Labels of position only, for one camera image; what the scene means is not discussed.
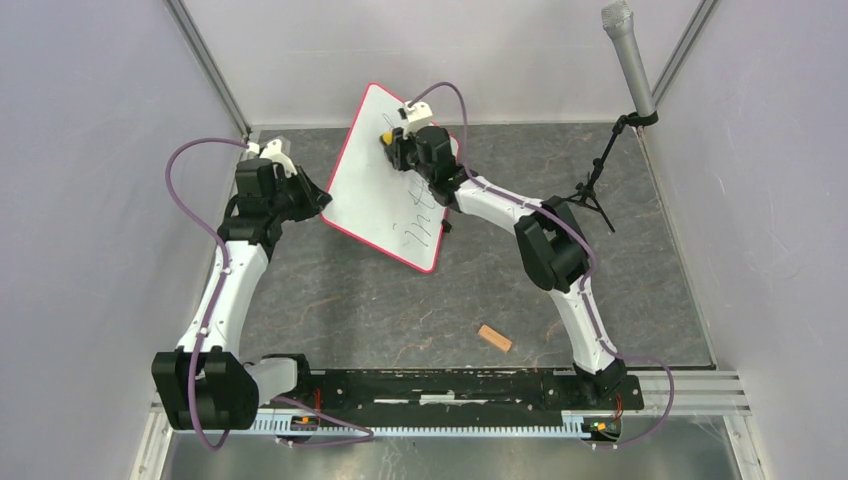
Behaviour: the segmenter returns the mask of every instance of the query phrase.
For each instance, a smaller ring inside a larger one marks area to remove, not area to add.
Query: white wall
[[[848,4],[721,2],[647,129],[718,358],[774,478],[848,470]]]
[[[609,0],[185,0],[247,120],[348,126],[376,81],[412,97],[440,80],[470,121],[612,121],[633,111],[601,27]],[[698,0],[631,0],[648,79]],[[448,92],[431,103],[460,119]]]
[[[0,478],[126,478],[212,252],[165,161],[236,132],[161,1],[6,0],[0,65]],[[214,218],[237,153],[197,150]]]

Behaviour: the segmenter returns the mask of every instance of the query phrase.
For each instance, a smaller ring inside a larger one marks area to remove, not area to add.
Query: microphone
[[[621,69],[624,70],[624,79],[627,80],[627,88],[630,89],[630,96],[636,105],[636,113],[640,117],[655,115],[657,107],[654,104],[654,96],[648,85],[648,77],[645,76],[645,66],[639,56],[636,37],[633,35],[633,12],[627,2],[617,0],[604,7],[601,19],[604,30],[615,46]]]

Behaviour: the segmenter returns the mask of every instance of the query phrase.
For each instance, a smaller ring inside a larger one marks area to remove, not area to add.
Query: whiteboard
[[[430,273],[442,242],[446,209],[413,171],[392,168],[380,135],[401,126],[403,102],[382,86],[365,89],[327,192],[333,201],[321,213],[328,225],[416,270]],[[451,138],[454,154],[459,144]]]

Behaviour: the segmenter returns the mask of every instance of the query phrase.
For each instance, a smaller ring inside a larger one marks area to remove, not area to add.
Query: tripod
[[[622,115],[618,117],[618,120],[615,121],[615,125],[613,125],[612,127],[612,136],[610,137],[610,140],[607,143],[607,148],[604,149],[604,153],[601,155],[601,158],[596,158],[592,160],[592,165],[594,165],[594,168],[592,169],[591,174],[587,174],[586,183],[578,183],[574,187],[577,189],[577,193],[566,197],[565,201],[600,213],[601,216],[604,217],[604,221],[607,222],[607,226],[609,226],[610,230],[615,233],[615,227],[612,226],[612,222],[607,216],[607,213],[604,211],[604,208],[601,207],[601,203],[598,202],[598,195],[595,192],[595,183],[598,181],[599,178],[601,178],[601,173],[603,173],[604,171],[604,163],[606,163],[607,161],[607,157],[609,156],[610,150],[612,150],[612,146],[615,143],[615,139],[618,138],[619,135],[621,135],[621,133],[624,131],[624,127],[653,125],[657,123],[657,120],[659,120],[657,112],[654,112],[653,114],[648,115],[647,117],[640,117],[636,112],[633,112],[630,115]]]

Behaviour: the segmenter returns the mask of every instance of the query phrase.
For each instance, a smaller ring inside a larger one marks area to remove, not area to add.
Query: floor
[[[585,180],[611,125],[473,126],[466,159],[487,179],[523,195],[567,196]],[[282,133],[291,157],[326,186],[345,129]],[[650,171],[632,131],[613,149],[599,198],[615,225],[575,215],[600,258],[593,280],[619,351],[677,366],[711,363]],[[313,368],[566,366],[571,347],[547,294],[527,279],[512,236],[451,212],[436,271],[425,275],[319,219],[283,227],[250,305],[241,358],[305,353]],[[477,335],[508,337],[502,353]]]
[[[625,429],[632,432],[644,431],[656,421],[625,418]],[[188,433],[174,437],[162,475],[163,479],[180,480],[289,477],[299,480],[741,478],[720,417],[672,417],[662,432],[649,441],[616,452],[596,453],[570,439],[383,438],[345,447],[290,449],[276,445],[273,438],[248,435],[231,435],[223,449],[210,453],[194,434]]]

